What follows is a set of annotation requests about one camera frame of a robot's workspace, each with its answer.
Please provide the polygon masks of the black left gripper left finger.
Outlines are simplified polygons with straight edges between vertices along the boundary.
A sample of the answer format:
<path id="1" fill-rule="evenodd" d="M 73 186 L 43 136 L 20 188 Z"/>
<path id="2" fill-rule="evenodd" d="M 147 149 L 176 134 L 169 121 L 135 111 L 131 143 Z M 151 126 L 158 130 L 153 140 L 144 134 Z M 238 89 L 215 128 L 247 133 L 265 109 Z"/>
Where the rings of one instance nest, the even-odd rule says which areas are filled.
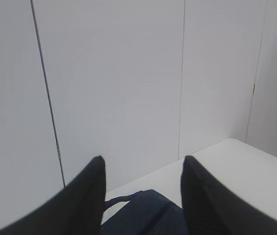
<path id="1" fill-rule="evenodd" d="M 98 235 L 105 195 L 105 161 L 97 156 L 57 195 L 0 235 Z"/>

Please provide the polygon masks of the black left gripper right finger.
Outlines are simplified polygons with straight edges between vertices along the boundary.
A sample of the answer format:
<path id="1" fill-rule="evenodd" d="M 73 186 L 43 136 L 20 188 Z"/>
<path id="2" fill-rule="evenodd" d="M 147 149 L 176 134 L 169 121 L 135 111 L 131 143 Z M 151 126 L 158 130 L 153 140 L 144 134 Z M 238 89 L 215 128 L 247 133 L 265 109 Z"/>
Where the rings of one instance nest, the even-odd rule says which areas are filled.
<path id="1" fill-rule="evenodd" d="M 185 224 L 191 235 L 277 235 L 277 220 L 235 195 L 193 156 L 180 179 Z"/>

